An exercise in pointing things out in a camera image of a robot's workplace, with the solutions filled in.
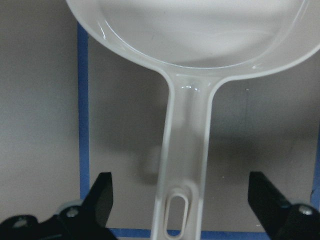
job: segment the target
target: handle hole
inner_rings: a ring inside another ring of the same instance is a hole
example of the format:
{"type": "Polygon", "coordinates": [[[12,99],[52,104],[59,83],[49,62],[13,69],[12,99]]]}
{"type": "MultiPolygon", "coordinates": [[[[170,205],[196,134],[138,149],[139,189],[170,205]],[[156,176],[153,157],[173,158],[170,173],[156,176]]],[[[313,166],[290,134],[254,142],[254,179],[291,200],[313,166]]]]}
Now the handle hole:
{"type": "Polygon", "coordinates": [[[169,199],[165,213],[165,231],[169,239],[178,240],[183,236],[188,212],[188,199],[176,195],[169,199]]]}

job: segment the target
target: screw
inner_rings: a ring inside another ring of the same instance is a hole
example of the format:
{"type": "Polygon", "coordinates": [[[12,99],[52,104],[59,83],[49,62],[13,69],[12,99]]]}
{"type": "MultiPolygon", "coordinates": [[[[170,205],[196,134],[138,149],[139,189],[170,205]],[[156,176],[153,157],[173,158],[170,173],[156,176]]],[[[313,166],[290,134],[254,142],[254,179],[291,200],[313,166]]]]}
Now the screw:
{"type": "Polygon", "coordinates": [[[18,229],[21,227],[26,227],[28,225],[28,221],[24,217],[19,217],[18,221],[16,221],[12,228],[18,229]]]}
{"type": "Polygon", "coordinates": [[[78,209],[71,207],[69,211],[66,212],[66,216],[68,218],[74,218],[75,216],[77,216],[79,214],[78,209]]]}
{"type": "Polygon", "coordinates": [[[299,207],[299,212],[304,215],[312,215],[312,213],[313,213],[312,209],[308,206],[305,206],[305,205],[301,205],[299,207]]]}

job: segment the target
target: white plastic pan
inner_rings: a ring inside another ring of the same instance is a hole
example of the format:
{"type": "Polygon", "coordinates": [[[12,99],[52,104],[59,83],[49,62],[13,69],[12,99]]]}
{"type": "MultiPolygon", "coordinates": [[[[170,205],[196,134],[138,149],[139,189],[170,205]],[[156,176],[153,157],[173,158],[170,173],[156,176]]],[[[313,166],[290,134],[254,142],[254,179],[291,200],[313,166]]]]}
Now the white plastic pan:
{"type": "Polygon", "coordinates": [[[169,101],[151,239],[199,240],[215,92],[228,81],[283,71],[318,51],[320,1],[67,3],[101,44],[166,79],[169,101]],[[174,198],[184,203],[178,236],[167,232],[174,198]]]}

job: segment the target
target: black clamp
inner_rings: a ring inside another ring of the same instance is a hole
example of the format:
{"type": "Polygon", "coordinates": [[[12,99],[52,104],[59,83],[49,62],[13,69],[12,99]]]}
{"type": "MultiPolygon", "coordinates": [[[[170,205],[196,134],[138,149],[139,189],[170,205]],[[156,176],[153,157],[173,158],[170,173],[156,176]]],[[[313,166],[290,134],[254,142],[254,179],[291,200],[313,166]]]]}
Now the black clamp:
{"type": "Polygon", "coordinates": [[[100,173],[81,205],[69,206],[42,223],[31,215],[10,217],[0,224],[0,239],[116,240],[106,228],[112,205],[111,173],[100,173]]]}
{"type": "Polygon", "coordinates": [[[248,202],[272,240],[320,240],[320,214],[291,204],[262,172],[251,172],[248,202]]]}

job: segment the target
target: blue painter's tape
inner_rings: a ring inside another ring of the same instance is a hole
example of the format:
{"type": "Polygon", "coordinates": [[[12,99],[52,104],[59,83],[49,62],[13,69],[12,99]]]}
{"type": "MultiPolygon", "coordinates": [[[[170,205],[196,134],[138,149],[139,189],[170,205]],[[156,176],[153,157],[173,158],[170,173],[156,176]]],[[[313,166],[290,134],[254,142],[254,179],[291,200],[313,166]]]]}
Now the blue painter's tape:
{"type": "MultiPolygon", "coordinates": [[[[150,238],[149,229],[110,228],[117,238],[150,238]]],[[[170,230],[170,234],[177,235],[179,231],[170,230]]],[[[202,231],[202,240],[269,240],[265,232],[238,231],[202,231]]]]}
{"type": "Polygon", "coordinates": [[[90,189],[88,34],[79,23],[77,25],[77,58],[78,58],[77,60],[78,60],[80,198],[84,199],[90,189]]]}
{"type": "Polygon", "coordinates": [[[318,134],[317,151],[315,157],[311,204],[320,210],[320,130],[318,134]]]}

